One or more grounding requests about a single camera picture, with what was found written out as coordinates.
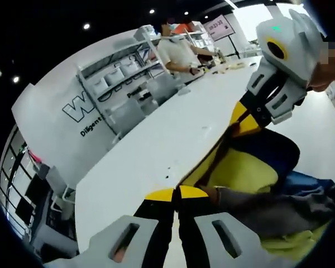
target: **pink sign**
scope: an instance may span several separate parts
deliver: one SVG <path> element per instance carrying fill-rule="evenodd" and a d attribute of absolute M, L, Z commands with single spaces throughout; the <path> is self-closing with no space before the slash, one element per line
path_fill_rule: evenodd
<path fill-rule="evenodd" d="M 205 23 L 203 26 L 214 41 L 235 33 L 234 29 L 228 23 L 224 15 L 218 16 L 214 20 Z"/>

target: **white t-shirt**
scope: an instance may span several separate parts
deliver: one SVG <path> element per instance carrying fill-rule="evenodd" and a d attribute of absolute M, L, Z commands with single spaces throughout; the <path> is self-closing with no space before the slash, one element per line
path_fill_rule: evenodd
<path fill-rule="evenodd" d="M 164 65 L 169 62 L 183 67 L 191 66 L 196 68 L 201 65 L 197 56 L 192 51 L 190 43 L 185 38 L 176 42 L 162 38 L 157 46 L 157 52 L 159 52 L 159 56 Z M 203 75 L 203 71 L 195 75 L 191 73 L 175 73 L 181 77 L 183 83 L 187 83 Z"/>

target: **black ceiling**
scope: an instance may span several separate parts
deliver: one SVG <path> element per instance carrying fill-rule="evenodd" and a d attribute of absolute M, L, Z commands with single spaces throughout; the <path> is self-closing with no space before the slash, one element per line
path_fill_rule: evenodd
<path fill-rule="evenodd" d="M 37 83 L 58 63 L 108 36 L 151 24 L 157 17 L 194 20 L 223 0 L 0 1 L 0 156 L 14 125 L 11 106 L 28 83 Z M 246 0 L 236 5 L 266 3 Z M 227 6 L 213 16 L 230 12 Z M 91 27 L 83 31 L 84 23 Z M 12 83 L 14 75 L 20 82 Z"/>

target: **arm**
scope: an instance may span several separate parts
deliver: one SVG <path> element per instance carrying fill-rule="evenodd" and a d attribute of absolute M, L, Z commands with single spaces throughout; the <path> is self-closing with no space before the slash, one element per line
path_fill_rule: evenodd
<path fill-rule="evenodd" d="M 165 64 L 165 67 L 167 68 L 167 70 L 170 70 L 170 71 L 179 71 L 181 73 L 190 72 L 190 66 L 181 66 L 181 65 L 174 64 L 172 62 L 168 62 L 167 64 Z"/>
<path fill-rule="evenodd" d="M 200 54 L 200 55 L 205 55 L 205 56 L 216 56 L 215 52 L 211 52 L 207 49 L 200 49 L 199 47 L 196 47 L 196 46 L 191 45 L 191 44 L 190 44 L 190 47 L 196 55 Z"/>

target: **white bin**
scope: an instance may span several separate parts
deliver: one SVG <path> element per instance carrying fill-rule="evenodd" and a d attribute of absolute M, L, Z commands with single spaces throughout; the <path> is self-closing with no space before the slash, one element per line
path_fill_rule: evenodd
<path fill-rule="evenodd" d="M 196 46 L 197 47 L 204 47 L 205 43 L 203 40 L 195 40 Z"/>
<path fill-rule="evenodd" d="M 108 84 L 104 80 L 104 78 L 100 78 L 97 82 L 93 83 L 92 85 L 92 90 L 96 95 L 103 92 L 107 88 L 108 88 Z"/>
<path fill-rule="evenodd" d="M 120 68 L 121 68 L 121 70 L 122 70 L 122 72 L 125 76 L 128 76 L 128 75 L 138 71 L 138 69 L 139 69 L 138 65 L 136 64 L 135 61 L 130 61 L 128 63 L 122 64 L 120 66 Z"/>
<path fill-rule="evenodd" d="M 109 85 L 113 85 L 121 81 L 124 78 L 124 75 L 120 67 L 116 67 L 112 71 L 110 71 L 108 74 L 106 74 L 104 78 L 108 82 Z"/>

